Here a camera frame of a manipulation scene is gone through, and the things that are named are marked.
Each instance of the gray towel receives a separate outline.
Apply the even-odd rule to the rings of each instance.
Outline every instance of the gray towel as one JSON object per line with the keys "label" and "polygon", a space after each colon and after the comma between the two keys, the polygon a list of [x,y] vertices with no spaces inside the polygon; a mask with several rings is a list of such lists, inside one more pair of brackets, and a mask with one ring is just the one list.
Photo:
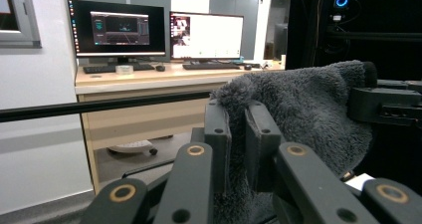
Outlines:
{"label": "gray towel", "polygon": [[251,73],[214,91],[230,117],[232,147],[226,194],[216,194],[215,223],[258,223],[274,215],[271,193],[252,192],[244,166],[244,109],[250,100],[263,103],[287,141],[311,147],[341,177],[366,154],[369,124],[347,117],[351,88],[376,86],[373,64],[359,61],[285,72]]}

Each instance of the glowing blue ring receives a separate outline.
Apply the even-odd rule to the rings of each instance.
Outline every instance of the glowing blue ring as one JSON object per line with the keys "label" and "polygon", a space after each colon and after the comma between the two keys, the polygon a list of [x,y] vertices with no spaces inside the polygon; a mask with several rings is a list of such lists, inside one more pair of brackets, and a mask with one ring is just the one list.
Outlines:
{"label": "glowing blue ring", "polygon": [[335,4],[338,7],[344,7],[345,5],[347,5],[347,3],[348,3],[348,0],[335,0]]}

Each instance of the desk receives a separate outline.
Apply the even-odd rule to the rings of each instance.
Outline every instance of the desk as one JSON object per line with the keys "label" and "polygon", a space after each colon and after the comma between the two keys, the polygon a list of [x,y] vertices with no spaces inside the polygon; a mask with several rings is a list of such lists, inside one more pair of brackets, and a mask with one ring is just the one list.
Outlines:
{"label": "desk", "polygon": [[[186,71],[181,64],[165,65],[165,72],[140,71],[132,75],[116,73],[85,74],[79,68],[75,90],[79,102],[165,95],[183,92],[212,91],[233,78],[261,69]],[[274,62],[264,72],[280,71]],[[85,143],[95,193],[100,191],[95,150],[190,131],[203,126],[208,99],[82,113]]]}

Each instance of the white wall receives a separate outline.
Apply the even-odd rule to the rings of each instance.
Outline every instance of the white wall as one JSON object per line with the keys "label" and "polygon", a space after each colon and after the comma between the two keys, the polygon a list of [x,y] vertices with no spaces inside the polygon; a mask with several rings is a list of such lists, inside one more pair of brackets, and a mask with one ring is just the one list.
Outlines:
{"label": "white wall", "polygon": [[[210,0],[171,0],[171,10],[180,12],[209,12]],[[258,7],[254,60],[263,60],[271,0],[263,0]]]}
{"label": "white wall", "polygon": [[[42,49],[0,49],[0,110],[76,102],[66,0],[33,0]],[[0,214],[92,190],[78,115],[0,123]]]}

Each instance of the black keyboard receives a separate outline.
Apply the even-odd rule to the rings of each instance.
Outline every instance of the black keyboard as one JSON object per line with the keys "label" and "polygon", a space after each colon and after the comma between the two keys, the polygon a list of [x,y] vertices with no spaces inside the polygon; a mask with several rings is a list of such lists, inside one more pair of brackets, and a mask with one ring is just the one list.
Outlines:
{"label": "black keyboard", "polygon": [[211,64],[201,64],[201,65],[183,65],[184,70],[220,70],[220,69],[240,69],[239,66],[234,64],[224,64],[224,63],[211,63]]}
{"label": "black keyboard", "polygon": [[[135,65],[130,64],[130,65],[133,66],[134,71],[155,70],[154,67],[152,67],[149,64],[135,64]],[[83,67],[83,69],[86,74],[115,73],[115,66]]]}

